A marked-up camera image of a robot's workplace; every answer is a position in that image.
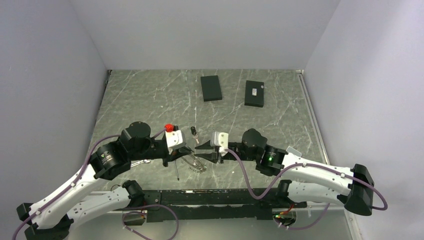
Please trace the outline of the numbered metal key ring disc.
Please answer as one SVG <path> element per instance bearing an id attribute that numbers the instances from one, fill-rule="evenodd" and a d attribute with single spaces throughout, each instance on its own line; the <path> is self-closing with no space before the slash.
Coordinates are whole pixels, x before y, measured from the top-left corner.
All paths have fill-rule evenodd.
<path id="1" fill-rule="evenodd" d="M 188 165 L 191 171 L 195 173 L 201 174 L 207 170 L 207 166 L 193 154 L 182 156 L 180 159 Z"/>

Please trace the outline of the black head key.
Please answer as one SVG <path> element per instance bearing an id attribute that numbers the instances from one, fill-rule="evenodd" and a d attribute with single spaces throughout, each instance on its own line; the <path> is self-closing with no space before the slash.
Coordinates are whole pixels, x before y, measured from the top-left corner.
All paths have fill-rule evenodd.
<path id="1" fill-rule="evenodd" d="M 199 136 L 198 136 L 198 132 L 197 132 L 196 127 L 195 126 L 191 126 L 190 127 L 190 131 L 191 131 L 192 138 L 195 140 L 195 142 L 197 144 L 199 144 L 200 143 L 199 142 Z"/>

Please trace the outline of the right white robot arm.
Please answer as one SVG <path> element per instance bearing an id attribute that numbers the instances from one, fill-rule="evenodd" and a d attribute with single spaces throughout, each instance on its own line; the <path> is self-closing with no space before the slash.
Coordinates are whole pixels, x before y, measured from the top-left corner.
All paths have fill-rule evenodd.
<path id="1" fill-rule="evenodd" d="M 373 206 L 374 180 L 366 166 L 331 166 L 295 155 L 269 145 L 256 129 L 245 131 L 240 142 L 230 142 L 225 132 L 214 132 L 209 141 L 197 145 L 198 157 L 213 163 L 225 160 L 252 161 L 261 174 L 279 176 L 276 203 L 287 208 L 301 202 L 331 203 L 347 211 L 370 216 Z"/>

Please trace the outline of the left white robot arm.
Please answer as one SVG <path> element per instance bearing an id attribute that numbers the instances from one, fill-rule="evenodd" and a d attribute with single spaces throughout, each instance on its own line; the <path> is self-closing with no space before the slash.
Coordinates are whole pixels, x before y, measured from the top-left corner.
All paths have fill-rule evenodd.
<path id="1" fill-rule="evenodd" d="M 135 180 L 106 194 L 90 197 L 98 187 L 131 169 L 133 161 L 161 159 L 167 167 L 193 151 L 184 133 L 172 124 L 151 135 L 147 123 L 136 121 L 120 134 L 98 140 L 82 167 L 54 192 L 35 203 L 22 203 L 16 209 L 28 240 L 63 240 L 78 224 L 107 212 L 137 210 L 146 204 L 145 193 Z"/>

